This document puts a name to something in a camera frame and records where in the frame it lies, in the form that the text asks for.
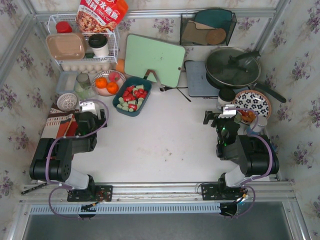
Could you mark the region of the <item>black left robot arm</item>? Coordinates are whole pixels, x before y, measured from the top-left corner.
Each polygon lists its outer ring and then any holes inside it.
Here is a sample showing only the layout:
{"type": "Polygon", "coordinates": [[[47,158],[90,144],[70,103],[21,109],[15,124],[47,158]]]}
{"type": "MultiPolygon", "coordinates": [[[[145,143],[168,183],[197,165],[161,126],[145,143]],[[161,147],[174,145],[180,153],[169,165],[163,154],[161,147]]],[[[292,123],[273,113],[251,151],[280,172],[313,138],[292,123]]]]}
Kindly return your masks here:
{"type": "Polygon", "coordinates": [[[74,155],[92,152],[98,142],[97,130],[107,127],[107,111],[100,109],[99,113],[76,113],[74,136],[41,138],[29,167],[30,178],[66,187],[68,202],[110,202],[112,186],[97,185],[91,175],[72,167],[74,155]]]}

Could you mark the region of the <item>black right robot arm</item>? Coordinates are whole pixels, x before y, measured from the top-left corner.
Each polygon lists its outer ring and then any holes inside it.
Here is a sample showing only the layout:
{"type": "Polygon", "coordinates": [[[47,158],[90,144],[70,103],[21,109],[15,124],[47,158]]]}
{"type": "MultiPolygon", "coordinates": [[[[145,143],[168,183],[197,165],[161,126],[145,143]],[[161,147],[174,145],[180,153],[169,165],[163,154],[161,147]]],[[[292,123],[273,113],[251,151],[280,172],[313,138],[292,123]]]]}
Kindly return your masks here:
{"type": "Polygon", "coordinates": [[[249,128],[239,134],[235,121],[237,110],[224,108],[222,113],[206,111],[203,124],[212,121],[217,133],[216,155],[222,161],[232,161],[236,168],[223,173],[216,182],[199,187],[204,201],[225,200],[239,202],[248,192],[247,183],[278,173],[280,164],[266,135],[261,135],[266,119],[255,115],[249,128]]]}

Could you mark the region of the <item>paper coffee cup black lid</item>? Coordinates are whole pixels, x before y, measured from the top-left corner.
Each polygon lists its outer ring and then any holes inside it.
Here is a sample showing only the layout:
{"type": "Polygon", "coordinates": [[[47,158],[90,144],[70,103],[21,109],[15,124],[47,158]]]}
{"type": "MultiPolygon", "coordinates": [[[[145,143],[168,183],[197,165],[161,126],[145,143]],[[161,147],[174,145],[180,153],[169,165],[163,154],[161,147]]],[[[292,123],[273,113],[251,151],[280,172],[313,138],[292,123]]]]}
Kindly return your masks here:
{"type": "Polygon", "coordinates": [[[236,97],[236,93],[227,87],[221,88],[218,93],[216,108],[222,110],[226,105],[230,105],[236,97]]]}

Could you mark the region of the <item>clear storage box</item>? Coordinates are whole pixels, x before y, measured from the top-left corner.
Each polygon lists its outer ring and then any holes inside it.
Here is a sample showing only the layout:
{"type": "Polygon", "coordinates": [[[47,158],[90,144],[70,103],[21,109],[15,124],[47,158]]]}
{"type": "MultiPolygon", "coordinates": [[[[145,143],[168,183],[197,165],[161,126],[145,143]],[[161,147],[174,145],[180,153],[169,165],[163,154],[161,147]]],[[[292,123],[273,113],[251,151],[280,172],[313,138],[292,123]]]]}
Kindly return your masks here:
{"type": "Polygon", "coordinates": [[[63,71],[59,76],[55,92],[59,95],[73,93],[78,74],[77,71],[63,71]]]}

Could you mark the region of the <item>striped orange cloth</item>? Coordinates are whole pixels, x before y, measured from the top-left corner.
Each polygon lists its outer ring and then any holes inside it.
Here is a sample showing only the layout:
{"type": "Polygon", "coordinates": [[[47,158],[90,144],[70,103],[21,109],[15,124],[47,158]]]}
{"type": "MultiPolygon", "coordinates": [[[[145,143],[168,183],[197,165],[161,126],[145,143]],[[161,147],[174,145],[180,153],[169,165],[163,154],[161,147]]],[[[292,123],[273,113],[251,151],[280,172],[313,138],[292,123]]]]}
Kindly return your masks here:
{"type": "Polygon", "coordinates": [[[77,109],[62,111],[56,104],[53,104],[50,108],[41,138],[57,139],[75,136],[78,128],[76,114],[79,112],[77,109]]]}

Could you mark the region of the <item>white strainer bowl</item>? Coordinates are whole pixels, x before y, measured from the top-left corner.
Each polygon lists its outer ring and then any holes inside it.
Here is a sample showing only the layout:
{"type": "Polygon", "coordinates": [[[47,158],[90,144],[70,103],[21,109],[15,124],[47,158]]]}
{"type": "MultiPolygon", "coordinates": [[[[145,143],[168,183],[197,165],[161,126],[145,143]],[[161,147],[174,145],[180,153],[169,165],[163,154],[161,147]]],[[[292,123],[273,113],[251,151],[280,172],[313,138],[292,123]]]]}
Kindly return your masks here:
{"type": "Polygon", "coordinates": [[[73,110],[78,102],[78,98],[73,93],[64,93],[57,100],[57,107],[61,111],[71,111],[73,110]]]}

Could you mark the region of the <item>clear glass cup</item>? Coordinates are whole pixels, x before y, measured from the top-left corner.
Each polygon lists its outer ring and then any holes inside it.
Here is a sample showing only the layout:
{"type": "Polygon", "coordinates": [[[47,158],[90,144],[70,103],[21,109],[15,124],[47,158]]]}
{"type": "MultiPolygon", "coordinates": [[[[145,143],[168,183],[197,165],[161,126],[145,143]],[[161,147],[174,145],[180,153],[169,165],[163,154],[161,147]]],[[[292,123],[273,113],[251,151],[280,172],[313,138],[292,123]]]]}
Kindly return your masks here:
{"type": "Polygon", "coordinates": [[[96,95],[97,95],[96,92],[93,90],[93,88],[91,86],[88,86],[83,89],[83,99],[84,100],[94,98],[96,95]]]}

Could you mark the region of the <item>green tinted glass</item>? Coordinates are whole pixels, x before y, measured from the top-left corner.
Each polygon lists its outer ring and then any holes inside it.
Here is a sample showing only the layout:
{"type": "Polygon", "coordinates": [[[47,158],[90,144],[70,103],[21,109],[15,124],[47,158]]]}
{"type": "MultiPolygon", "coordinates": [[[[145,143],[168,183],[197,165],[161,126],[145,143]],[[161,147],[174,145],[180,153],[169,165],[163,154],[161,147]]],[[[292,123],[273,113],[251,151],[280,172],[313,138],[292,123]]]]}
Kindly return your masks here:
{"type": "Polygon", "coordinates": [[[81,100],[86,99],[88,89],[91,87],[89,75],[87,73],[80,73],[76,76],[74,91],[81,100]]]}

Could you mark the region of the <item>blue white bottle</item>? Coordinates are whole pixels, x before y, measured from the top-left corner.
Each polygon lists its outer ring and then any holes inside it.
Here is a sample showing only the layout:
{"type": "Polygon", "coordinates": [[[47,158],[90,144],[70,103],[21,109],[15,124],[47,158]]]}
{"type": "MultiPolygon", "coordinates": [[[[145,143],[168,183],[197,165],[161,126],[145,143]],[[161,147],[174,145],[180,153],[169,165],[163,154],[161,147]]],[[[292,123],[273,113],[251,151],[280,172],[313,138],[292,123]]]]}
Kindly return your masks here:
{"type": "Polygon", "coordinates": [[[264,116],[259,116],[253,120],[246,129],[246,133],[251,135],[258,135],[268,124],[268,120],[264,116]]]}

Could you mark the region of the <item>flower pattern plate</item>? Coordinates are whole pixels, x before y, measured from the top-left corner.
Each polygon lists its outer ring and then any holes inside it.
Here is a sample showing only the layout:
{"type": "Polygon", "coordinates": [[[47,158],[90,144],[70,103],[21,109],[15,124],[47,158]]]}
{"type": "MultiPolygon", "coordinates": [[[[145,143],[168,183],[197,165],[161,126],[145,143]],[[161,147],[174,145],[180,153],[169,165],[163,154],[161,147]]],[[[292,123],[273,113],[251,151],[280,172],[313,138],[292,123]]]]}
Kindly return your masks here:
{"type": "Polygon", "coordinates": [[[255,111],[268,119],[272,113],[272,106],[269,99],[256,90],[243,90],[236,94],[232,101],[236,108],[246,108],[255,111]]]}

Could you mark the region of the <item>glass fruit plate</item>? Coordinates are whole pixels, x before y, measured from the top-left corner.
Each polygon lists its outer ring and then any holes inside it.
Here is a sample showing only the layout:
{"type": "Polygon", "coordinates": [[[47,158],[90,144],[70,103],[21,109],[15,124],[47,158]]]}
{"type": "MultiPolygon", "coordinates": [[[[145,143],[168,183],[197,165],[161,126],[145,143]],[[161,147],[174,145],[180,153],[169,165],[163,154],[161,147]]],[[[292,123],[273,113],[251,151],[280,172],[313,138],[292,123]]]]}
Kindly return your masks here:
{"type": "Polygon", "coordinates": [[[110,97],[118,93],[125,81],[125,76],[119,71],[107,70],[97,74],[91,86],[98,95],[110,97]]]}

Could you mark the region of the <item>grey induction cooker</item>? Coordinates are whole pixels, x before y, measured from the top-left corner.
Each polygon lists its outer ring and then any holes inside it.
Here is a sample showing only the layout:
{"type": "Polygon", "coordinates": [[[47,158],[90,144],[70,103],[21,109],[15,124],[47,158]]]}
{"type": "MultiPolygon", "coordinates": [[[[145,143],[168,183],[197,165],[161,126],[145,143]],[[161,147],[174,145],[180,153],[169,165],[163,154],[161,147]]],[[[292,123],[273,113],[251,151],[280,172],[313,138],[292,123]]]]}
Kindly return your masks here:
{"type": "Polygon", "coordinates": [[[188,94],[192,98],[217,98],[219,89],[213,87],[207,80],[207,71],[204,61],[186,60],[188,94]]]}

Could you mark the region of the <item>red capsule cluster left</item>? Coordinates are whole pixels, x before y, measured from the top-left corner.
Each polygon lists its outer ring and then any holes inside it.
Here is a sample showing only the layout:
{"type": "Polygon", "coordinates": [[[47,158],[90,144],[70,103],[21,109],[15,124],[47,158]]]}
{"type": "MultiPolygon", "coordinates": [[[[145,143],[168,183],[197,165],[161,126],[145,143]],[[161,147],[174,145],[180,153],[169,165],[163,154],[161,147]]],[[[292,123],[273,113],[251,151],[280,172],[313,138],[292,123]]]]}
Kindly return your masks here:
{"type": "Polygon", "coordinates": [[[123,98],[129,97],[130,96],[130,92],[125,91],[122,95],[123,98]]]}

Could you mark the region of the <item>red capsule cluster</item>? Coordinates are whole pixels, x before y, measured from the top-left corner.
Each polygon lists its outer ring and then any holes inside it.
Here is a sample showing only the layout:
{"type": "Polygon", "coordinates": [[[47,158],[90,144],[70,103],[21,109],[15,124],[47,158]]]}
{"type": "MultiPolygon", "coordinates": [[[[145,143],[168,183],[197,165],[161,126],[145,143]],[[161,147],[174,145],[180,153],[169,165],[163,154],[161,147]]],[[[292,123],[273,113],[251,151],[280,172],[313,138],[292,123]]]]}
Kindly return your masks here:
{"type": "Polygon", "coordinates": [[[130,92],[125,91],[122,95],[123,98],[129,97],[130,96],[130,92]]]}
{"type": "Polygon", "coordinates": [[[129,109],[134,109],[134,111],[136,111],[138,109],[138,105],[134,105],[134,104],[129,104],[128,105],[129,109]]]}

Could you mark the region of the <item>red capsule cluster bottom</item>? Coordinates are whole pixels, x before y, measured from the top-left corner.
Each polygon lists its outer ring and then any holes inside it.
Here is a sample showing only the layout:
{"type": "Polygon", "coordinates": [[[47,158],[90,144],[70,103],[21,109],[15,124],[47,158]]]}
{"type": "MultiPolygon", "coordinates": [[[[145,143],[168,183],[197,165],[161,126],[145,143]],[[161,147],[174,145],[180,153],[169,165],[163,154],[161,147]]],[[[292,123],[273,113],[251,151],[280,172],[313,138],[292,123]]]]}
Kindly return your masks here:
{"type": "Polygon", "coordinates": [[[136,111],[138,109],[138,105],[134,105],[134,104],[129,104],[128,105],[129,109],[134,109],[134,111],[136,111]]]}

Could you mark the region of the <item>blue grey oven mitt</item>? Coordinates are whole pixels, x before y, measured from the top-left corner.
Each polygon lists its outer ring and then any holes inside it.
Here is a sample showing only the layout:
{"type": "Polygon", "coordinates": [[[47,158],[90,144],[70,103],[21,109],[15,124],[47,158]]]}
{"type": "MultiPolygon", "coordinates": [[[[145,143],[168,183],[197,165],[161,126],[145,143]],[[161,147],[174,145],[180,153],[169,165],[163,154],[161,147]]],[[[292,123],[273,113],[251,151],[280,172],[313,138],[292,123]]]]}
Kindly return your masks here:
{"type": "Polygon", "coordinates": [[[272,142],[270,143],[270,145],[271,145],[273,151],[276,153],[277,152],[277,146],[274,145],[272,142]]]}

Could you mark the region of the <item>white egg tray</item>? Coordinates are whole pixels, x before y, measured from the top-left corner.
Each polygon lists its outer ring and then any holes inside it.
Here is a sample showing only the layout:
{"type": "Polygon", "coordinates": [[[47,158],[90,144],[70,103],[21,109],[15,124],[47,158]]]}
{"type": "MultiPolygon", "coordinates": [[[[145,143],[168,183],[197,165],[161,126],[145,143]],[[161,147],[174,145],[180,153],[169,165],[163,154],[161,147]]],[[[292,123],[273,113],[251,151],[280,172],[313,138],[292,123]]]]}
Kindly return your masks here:
{"type": "Polygon", "coordinates": [[[62,69],[65,72],[74,71],[79,73],[98,74],[104,71],[111,70],[111,63],[62,63],[62,69]]]}

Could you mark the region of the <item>black wok pan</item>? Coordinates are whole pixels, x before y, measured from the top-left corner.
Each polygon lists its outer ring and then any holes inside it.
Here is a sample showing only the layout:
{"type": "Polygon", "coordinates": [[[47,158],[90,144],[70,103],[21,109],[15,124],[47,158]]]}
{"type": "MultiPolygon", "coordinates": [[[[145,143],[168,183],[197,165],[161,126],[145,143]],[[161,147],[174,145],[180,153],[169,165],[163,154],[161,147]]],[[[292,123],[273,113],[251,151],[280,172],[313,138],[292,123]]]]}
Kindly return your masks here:
{"type": "Polygon", "coordinates": [[[274,97],[281,103],[286,103],[285,97],[259,83],[262,68],[258,61],[259,51],[245,51],[237,47],[220,47],[214,49],[204,61],[207,81],[215,88],[257,89],[274,97]]]}

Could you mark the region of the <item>orange fruit behind board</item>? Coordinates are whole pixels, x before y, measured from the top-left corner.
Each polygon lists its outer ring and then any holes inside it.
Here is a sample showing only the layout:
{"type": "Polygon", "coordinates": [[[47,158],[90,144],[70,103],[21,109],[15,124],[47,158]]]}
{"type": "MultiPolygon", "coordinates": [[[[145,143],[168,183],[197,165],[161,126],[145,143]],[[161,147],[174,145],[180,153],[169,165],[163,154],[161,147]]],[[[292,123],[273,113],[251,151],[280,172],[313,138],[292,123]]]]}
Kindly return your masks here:
{"type": "Polygon", "coordinates": [[[117,60],[117,64],[115,66],[115,70],[122,73],[122,74],[125,74],[125,60],[122,59],[122,58],[119,58],[117,60]]]}

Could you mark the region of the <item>beige plastic container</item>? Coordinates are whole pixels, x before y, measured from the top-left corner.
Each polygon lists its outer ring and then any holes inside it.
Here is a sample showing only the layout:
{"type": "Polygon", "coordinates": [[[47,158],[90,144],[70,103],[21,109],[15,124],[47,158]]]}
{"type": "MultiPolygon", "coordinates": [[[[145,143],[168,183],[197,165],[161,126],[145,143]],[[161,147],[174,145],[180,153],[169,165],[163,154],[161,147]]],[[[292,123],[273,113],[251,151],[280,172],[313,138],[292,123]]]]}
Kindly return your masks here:
{"type": "Polygon", "coordinates": [[[87,50],[85,37],[81,33],[57,33],[46,37],[50,55],[57,61],[81,60],[87,50]]]}

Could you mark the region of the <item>white cup on rack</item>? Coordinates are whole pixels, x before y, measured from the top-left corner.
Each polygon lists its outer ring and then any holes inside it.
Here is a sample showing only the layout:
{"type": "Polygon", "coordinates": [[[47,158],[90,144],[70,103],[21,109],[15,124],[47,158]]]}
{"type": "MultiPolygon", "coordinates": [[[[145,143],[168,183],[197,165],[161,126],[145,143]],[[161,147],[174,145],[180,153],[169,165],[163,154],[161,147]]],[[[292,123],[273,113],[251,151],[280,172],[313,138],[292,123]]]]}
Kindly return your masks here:
{"type": "Polygon", "coordinates": [[[91,35],[88,39],[88,45],[92,48],[96,57],[109,55],[108,38],[101,33],[91,35]]]}

